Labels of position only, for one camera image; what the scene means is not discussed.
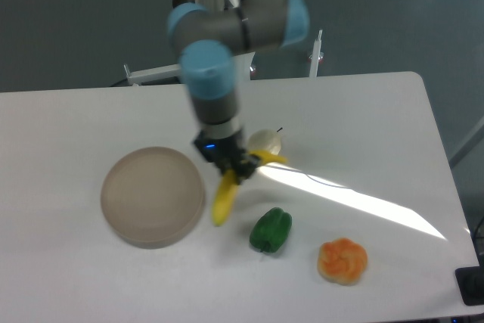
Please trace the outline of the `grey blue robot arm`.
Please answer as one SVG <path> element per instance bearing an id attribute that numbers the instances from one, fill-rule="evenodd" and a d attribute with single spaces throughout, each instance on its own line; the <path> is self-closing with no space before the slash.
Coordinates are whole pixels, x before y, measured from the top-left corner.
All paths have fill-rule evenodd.
<path id="1" fill-rule="evenodd" d="M 200 125 L 194 146 L 236 183 L 262 160 L 245 147 L 234 59 L 292 45 L 308 32 L 304 0 L 182 0 L 169 14 L 169 44 Z"/>

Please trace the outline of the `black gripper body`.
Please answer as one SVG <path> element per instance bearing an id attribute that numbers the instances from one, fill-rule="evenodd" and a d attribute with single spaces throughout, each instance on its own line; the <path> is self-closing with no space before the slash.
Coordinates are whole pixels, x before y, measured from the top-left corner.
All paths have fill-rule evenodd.
<path id="1" fill-rule="evenodd" d="M 231 157 L 234 163 L 241 154 L 247 153 L 242 128 L 205 128 L 193 140 L 193 144 L 208 163 L 217 166 L 220 157 Z"/>

